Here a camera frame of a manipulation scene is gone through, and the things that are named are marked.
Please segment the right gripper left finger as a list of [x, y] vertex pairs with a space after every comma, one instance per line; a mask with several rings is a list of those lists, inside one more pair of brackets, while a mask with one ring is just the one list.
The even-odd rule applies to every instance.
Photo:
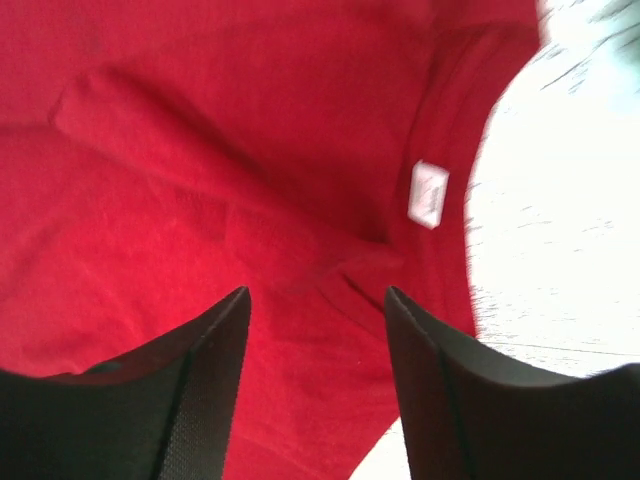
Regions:
[[5, 479], [219, 479], [250, 320], [241, 287], [80, 374], [1, 375]]

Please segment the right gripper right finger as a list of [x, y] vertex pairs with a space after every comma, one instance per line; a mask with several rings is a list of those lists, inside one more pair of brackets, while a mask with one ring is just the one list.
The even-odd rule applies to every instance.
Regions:
[[415, 479], [635, 479], [639, 367], [588, 378], [502, 354], [397, 288], [385, 320]]

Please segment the red t-shirt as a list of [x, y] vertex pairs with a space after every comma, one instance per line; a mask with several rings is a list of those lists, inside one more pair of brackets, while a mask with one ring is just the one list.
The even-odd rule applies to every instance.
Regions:
[[5, 1], [1, 365], [252, 300], [225, 475], [346, 479], [397, 419], [395, 285], [473, 333], [465, 192], [532, 1]]

